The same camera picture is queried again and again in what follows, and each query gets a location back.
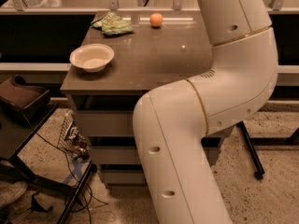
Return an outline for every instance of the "table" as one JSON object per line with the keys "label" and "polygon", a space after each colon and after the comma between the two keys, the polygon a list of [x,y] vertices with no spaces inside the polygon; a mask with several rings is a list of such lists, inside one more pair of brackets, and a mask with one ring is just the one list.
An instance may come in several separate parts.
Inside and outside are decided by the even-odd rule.
{"label": "table", "polygon": [[0,106],[0,161],[7,161],[12,167],[0,163],[0,174],[6,179],[24,180],[39,187],[69,196],[70,199],[57,223],[65,223],[84,185],[93,171],[90,162],[77,187],[68,186],[46,177],[36,175],[19,157],[35,133],[54,113],[58,105],[48,104],[32,120],[32,127],[9,117]]}
{"label": "table", "polygon": [[[90,28],[82,45],[109,45],[115,57],[98,73],[71,66],[61,87],[106,185],[146,183],[133,134],[137,100],[147,91],[210,68],[211,48],[199,11],[161,11],[164,25],[158,29],[150,26],[151,13],[117,11],[135,29],[128,35],[105,37]],[[208,143],[206,154],[215,162],[217,145]]]}

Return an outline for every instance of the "bowl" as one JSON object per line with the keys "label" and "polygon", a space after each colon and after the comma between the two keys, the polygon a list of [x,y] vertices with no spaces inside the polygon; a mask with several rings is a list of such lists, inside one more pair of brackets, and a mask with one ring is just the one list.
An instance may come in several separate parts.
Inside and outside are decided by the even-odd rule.
{"label": "bowl", "polygon": [[86,72],[103,70],[114,57],[111,47],[103,44],[90,44],[75,49],[70,55],[70,62]]}

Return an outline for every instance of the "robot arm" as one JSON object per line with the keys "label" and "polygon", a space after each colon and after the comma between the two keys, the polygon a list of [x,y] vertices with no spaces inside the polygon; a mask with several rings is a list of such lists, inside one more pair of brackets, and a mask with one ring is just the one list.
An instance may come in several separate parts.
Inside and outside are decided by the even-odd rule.
{"label": "robot arm", "polygon": [[270,97],[277,47],[262,0],[198,0],[212,45],[205,75],[145,94],[134,112],[138,154],[161,224],[231,223],[201,139]]}

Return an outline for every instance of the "black table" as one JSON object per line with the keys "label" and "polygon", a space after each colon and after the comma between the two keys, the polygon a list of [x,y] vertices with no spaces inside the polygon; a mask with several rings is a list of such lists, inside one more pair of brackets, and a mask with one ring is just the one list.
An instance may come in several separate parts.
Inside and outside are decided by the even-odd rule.
{"label": "black table", "polygon": [[75,187],[56,182],[46,177],[36,175],[19,157],[18,153],[26,146],[30,139],[54,113],[58,105],[46,105],[32,121],[32,127],[12,119],[0,106],[0,161],[7,161],[12,165],[0,163],[0,176],[9,180],[24,180],[39,187],[50,189],[69,196],[65,209],[57,223],[65,223],[76,200],[90,174],[93,164],[89,162],[82,178]]}

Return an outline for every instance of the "speckled floor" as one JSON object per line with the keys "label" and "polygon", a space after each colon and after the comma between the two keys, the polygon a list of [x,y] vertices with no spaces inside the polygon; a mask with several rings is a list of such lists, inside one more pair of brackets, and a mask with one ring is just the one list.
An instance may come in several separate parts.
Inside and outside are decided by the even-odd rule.
{"label": "speckled floor", "polygon": [[[64,103],[42,127],[39,133],[58,144],[64,115],[69,112]],[[299,127],[299,103],[269,102],[245,124],[256,137],[288,137]],[[243,137],[234,127],[225,139],[219,159],[212,167],[222,197],[234,224],[297,224],[299,219],[299,147],[257,147],[265,169],[262,180],[255,179],[255,167]],[[65,155],[35,136],[20,154],[34,172],[65,182],[69,176]],[[158,223],[147,187],[109,187],[101,183],[98,174],[88,182],[93,196],[89,213],[93,224],[155,224]],[[9,183],[0,181],[0,188]],[[30,207],[31,195],[38,189],[29,186],[18,201],[9,206],[14,218]],[[64,208],[64,197],[40,190],[36,197],[49,213],[34,212],[19,223],[56,223]],[[85,191],[86,199],[90,195]],[[67,223],[90,223],[86,209],[74,212]]]}

